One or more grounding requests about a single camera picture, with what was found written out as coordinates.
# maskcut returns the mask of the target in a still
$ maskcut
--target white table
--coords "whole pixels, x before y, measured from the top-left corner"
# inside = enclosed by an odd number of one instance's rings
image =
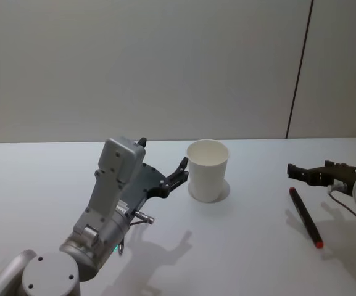
[[[145,162],[169,174],[191,141],[149,142]],[[356,166],[356,139],[223,141],[230,196],[199,203],[187,183],[143,208],[153,226],[130,230],[82,295],[356,296],[356,219],[286,167]],[[0,265],[24,249],[58,250],[88,203],[103,143],[0,144]],[[317,250],[289,198],[295,186],[325,241]],[[337,194],[354,206],[350,198]]]

